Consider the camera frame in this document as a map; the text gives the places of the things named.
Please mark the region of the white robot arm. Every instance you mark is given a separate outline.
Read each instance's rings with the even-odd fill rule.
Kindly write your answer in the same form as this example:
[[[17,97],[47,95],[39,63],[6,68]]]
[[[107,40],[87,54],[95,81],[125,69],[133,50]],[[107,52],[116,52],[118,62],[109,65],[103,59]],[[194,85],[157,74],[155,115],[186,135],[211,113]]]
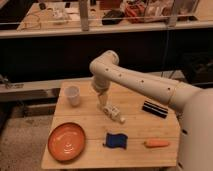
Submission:
[[[176,171],[213,171],[213,88],[119,67],[112,50],[95,58],[89,69],[98,93],[106,92],[113,81],[181,114]]]

